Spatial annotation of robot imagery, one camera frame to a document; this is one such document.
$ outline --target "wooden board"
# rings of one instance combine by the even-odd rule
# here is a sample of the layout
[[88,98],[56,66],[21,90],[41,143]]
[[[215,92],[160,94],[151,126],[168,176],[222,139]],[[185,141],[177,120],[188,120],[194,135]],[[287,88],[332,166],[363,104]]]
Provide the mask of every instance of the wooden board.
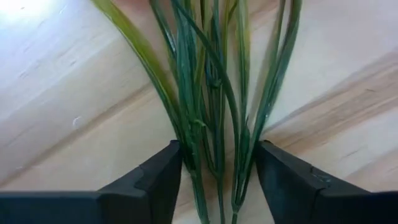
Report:
[[[136,56],[89,0],[13,2],[0,2],[0,189],[95,190],[174,138]],[[255,96],[278,4],[249,2]],[[165,55],[147,1],[117,3]],[[265,136],[360,187],[398,190],[397,11],[395,0],[303,0]],[[213,181],[205,179],[217,223]],[[227,184],[226,205],[229,195]],[[184,172],[175,223],[199,223],[192,200]],[[272,222],[256,178],[239,220]]]

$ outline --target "wood grain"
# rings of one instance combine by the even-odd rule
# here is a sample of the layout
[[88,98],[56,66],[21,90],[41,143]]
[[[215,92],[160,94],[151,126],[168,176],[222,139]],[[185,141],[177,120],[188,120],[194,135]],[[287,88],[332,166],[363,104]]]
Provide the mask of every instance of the wood grain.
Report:
[[[174,138],[136,56],[89,0],[16,2],[0,7],[1,190],[95,190]],[[278,4],[249,2],[249,96],[256,98]],[[116,3],[165,55],[147,1]],[[304,0],[264,137],[365,189],[398,190],[397,11],[395,0]],[[233,79],[234,57],[228,62]],[[227,158],[231,173],[231,148]],[[253,177],[239,221],[272,223],[255,171]],[[205,180],[217,223],[213,180]],[[199,223],[185,171],[175,223]]]

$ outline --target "wooden surface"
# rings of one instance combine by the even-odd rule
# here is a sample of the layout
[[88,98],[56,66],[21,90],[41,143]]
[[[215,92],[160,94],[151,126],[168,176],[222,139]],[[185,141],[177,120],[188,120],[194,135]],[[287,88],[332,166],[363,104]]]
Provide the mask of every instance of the wooden surface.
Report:
[[[0,189],[98,189],[166,146],[171,125],[136,56],[89,0],[32,2],[0,1]],[[249,2],[255,92],[277,1]],[[118,4],[162,55],[147,2]],[[398,190],[397,12],[396,0],[303,0],[266,134],[372,191]],[[272,222],[256,178],[239,219]],[[185,172],[175,223],[199,223]]]

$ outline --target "light wooden table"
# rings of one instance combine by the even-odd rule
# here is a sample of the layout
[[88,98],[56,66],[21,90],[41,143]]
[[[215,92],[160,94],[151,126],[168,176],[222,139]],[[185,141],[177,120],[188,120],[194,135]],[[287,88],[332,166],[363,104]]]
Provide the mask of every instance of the light wooden table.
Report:
[[[174,133],[136,56],[89,0],[34,2],[0,0],[0,188],[95,190]],[[249,2],[255,86],[277,1]],[[164,54],[147,1],[118,4]],[[397,12],[396,0],[304,0],[267,137],[360,187],[398,190]],[[270,223],[253,177],[239,219]],[[199,223],[186,173],[175,223]]]

